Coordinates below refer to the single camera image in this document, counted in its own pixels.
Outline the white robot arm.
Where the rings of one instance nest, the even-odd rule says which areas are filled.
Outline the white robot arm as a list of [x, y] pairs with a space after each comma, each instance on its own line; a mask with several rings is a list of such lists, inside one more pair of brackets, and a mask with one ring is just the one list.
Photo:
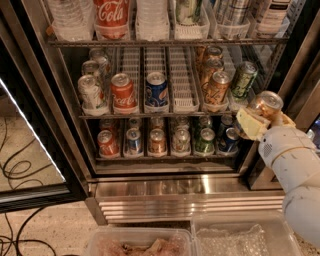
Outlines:
[[279, 181], [285, 197], [282, 212], [293, 231], [313, 246], [320, 247], [320, 158], [306, 133], [283, 124], [278, 113], [276, 124], [248, 108], [236, 114], [238, 127], [250, 140], [259, 142], [264, 164]]

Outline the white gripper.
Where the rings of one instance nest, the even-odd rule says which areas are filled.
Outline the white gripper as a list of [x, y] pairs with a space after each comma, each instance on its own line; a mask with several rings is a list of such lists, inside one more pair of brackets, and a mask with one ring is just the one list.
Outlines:
[[281, 113], [280, 124], [268, 129], [270, 121], [248, 108], [240, 108], [236, 115], [235, 128], [244, 139], [260, 141], [258, 152], [267, 167], [282, 154], [294, 149], [316, 150], [306, 133], [296, 129], [296, 123]]

